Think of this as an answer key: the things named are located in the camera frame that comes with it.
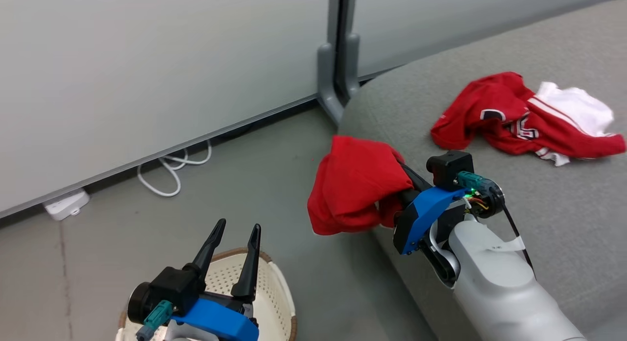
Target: laundry basket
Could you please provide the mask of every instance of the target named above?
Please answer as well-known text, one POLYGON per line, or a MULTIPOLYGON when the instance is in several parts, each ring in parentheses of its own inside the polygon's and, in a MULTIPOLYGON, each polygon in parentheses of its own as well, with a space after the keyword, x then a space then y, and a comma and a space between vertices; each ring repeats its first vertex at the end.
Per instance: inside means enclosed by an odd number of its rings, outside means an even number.
MULTIPOLYGON (((246 259, 246 248, 216 254, 205 282, 206 291, 231 295, 231 287, 240 278, 246 259)), ((259 341, 294 341, 296 339, 296 312, 285 278, 268 254, 259 254, 257 298, 253 302, 255 318, 259 323, 259 341)), ((137 341, 135 333, 141 328, 121 314, 116 341, 137 341)), ((167 327, 159 327, 151 341, 162 341, 167 327)))

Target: teal connector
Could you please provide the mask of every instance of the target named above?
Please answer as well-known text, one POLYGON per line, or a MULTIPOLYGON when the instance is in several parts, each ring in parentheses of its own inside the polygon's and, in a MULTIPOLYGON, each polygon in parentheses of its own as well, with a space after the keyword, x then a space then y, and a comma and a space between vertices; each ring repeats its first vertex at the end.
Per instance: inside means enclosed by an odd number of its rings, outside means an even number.
POLYGON ((481 191, 484 187, 485 178, 475 173, 461 171, 457 173, 458 185, 466 189, 477 189, 481 191))
POLYGON ((150 314, 144 319, 144 325, 135 334, 137 341, 149 341, 154 336, 157 328, 165 324, 172 317, 174 308, 169 301, 160 301, 150 314))

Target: white stripe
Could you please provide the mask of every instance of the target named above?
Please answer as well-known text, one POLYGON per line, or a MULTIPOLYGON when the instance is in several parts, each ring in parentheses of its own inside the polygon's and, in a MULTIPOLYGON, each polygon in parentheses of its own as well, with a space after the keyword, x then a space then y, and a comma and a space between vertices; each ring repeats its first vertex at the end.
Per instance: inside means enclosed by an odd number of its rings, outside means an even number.
POLYGON ((540 150, 536 151, 536 152, 535 152, 535 154, 536 154, 536 155, 538 155, 538 156, 540 156, 540 155, 542 155, 542 153, 544 153, 545 151, 548 153, 548 152, 549 152, 549 148, 548 148, 548 147, 543 147, 542 149, 540 149, 540 150))
POLYGON ((581 129, 579 127, 579 125, 575 122, 573 122, 570 118, 566 117, 565 115, 563 115, 562 113, 556 111, 555 109, 552 109, 551 107, 547 107, 544 103, 540 102, 540 100, 535 99, 534 97, 531 97, 527 100, 530 103, 533 103, 534 105, 536 105, 539 109, 542 109, 542 111, 545 111, 546 113, 549 113, 550 115, 553 115, 557 118, 560 118, 560 120, 563 120, 564 122, 567 122, 568 124, 570 124, 571 126, 573 126, 573 128, 577 129, 578 131, 589 135, 589 136, 594 136, 591 134, 586 133, 585 131, 583 131, 583 129, 581 129))

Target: power strip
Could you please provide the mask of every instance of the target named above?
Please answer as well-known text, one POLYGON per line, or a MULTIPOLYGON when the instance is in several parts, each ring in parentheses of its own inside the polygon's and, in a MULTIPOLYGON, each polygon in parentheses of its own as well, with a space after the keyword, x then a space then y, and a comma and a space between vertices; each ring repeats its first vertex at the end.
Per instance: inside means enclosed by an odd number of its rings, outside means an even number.
POLYGON ((43 203, 46 211, 56 221, 61 221, 67 216, 76 216, 80 208, 89 202, 89 195, 82 188, 57 196, 43 203))

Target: couch cushion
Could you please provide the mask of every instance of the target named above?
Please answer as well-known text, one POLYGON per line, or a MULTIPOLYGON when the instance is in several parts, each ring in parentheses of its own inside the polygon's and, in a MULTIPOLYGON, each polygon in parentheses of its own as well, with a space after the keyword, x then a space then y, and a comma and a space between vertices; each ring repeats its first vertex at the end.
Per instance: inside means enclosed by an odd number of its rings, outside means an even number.
MULTIPOLYGON (((627 133, 625 21, 627 0, 614 0, 412 62, 366 84, 340 133, 387 142, 430 178, 425 162, 443 152, 431 126, 468 82, 503 71, 520 73, 530 89, 542 81, 585 89, 614 110, 610 130, 627 133)), ((480 136, 467 151, 475 171, 504 190, 537 278, 573 323, 586 332, 627 306, 627 156, 555 167, 534 154, 499 152, 480 136)), ((488 223, 513 237, 504 215, 488 223)), ((384 245, 390 235, 378 233, 384 245)), ((450 294, 430 292, 439 285, 424 259, 390 256, 399 270, 421 269, 401 276, 441 339, 459 340, 461 329, 446 317, 457 306, 444 300, 450 294)))

